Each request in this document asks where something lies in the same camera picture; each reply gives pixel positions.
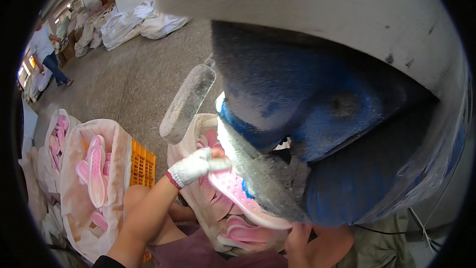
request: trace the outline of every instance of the white t-shirt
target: white t-shirt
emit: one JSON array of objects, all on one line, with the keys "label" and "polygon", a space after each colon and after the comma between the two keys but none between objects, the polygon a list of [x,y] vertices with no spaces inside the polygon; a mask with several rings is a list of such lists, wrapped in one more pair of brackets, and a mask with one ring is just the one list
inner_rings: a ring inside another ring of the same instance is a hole
[{"label": "white t-shirt", "polygon": [[36,53],[41,63],[46,56],[54,52],[53,45],[50,41],[51,30],[46,25],[41,25],[41,29],[35,31],[30,41],[31,53]]}]

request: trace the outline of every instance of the gloved hand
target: gloved hand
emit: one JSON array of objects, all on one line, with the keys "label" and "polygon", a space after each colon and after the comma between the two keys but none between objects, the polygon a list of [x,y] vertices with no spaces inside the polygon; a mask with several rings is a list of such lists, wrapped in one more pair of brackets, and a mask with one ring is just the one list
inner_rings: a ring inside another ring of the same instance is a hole
[{"label": "gloved hand", "polygon": [[189,185],[210,171],[222,171],[231,168],[229,159],[221,151],[214,151],[210,147],[202,148],[188,157],[176,162],[166,175],[178,189]]}]

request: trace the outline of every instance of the person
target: person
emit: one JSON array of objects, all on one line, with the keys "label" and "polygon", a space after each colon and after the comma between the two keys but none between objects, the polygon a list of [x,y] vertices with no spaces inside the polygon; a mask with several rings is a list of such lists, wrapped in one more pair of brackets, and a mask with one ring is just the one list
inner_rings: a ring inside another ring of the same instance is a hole
[{"label": "person", "polygon": [[71,83],[73,83],[73,80],[68,79],[58,68],[58,60],[56,59],[55,50],[50,41],[52,40],[61,44],[61,38],[54,36],[53,33],[51,33],[50,28],[43,25],[41,22],[42,20],[40,16],[36,22],[35,31],[30,40],[30,50],[33,53],[33,59],[38,65],[40,73],[44,70],[43,66],[46,66],[52,71],[58,86],[63,84],[70,86]]},{"label": "person", "polygon": [[[207,147],[170,167],[151,190],[130,187],[123,199],[124,225],[109,252],[93,268],[139,267],[146,249],[156,266],[164,268],[330,268],[350,250],[354,239],[348,226],[294,223],[285,242],[285,256],[269,249],[227,260],[215,251],[199,225],[176,226],[176,221],[196,221],[191,208],[174,203],[179,190],[209,171],[230,167],[222,150]],[[317,238],[308,242],[311,229]]]}]

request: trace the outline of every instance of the hand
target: hand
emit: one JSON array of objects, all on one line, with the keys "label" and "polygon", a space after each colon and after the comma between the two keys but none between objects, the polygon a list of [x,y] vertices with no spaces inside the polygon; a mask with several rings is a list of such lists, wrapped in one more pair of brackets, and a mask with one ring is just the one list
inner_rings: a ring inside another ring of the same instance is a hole
[{"label": "hand", "polygon": [[175,163],[168,169],[168,177],[177,187],[183,188],[209,171],[231,168],[229,159],[220,149],[202,148]]},{"label": "hand", "polygon": [[306,244],[309,241],[309,235],[311,234],[311,229],[312,224],[293,223],[293,229],[284,243],[284,249],[286,252],[288,254],[295,252],[302,252],[304,254]]}]

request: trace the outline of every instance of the leg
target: leg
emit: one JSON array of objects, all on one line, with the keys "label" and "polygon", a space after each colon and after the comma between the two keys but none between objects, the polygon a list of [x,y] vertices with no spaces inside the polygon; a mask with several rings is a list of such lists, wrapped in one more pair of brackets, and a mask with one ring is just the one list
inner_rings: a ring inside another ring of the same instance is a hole
[{"label": "leg", "polygon": [[354,236],[348,226],[313,226],[312,229],[318,237],[306,245],[306,258],[310,267],[330,268],[336,265],[354,244]]},{"label": "leg", "polygon": [[53,72],[56,78],[56,83],[68,83],[68,78],[63,74],[60,69],[58,69],[58,61],[56,60],[55,52],[45,57],[45,59],[43,60],[43,65]]},{"label": "leg", "polygon": [[173,203],[169,208],[169,215],[174,222],[197,221],[192,208]]},{"label": "leg", "polygon": [[[124,194],[124,210],[126,214],[134,210],[134,207],[137,203],[143,199],[146,194],[149,192],[149,189],[142,185],[131,186],[126,193]],[[149,242],[151,245],[160,245],[164,243],[169,243],[176,241],[182,238],[186,238],[185,235],[177,226],[174,224],[170,215],[166,215],[160,228],[159,233],[154,240]]]}]

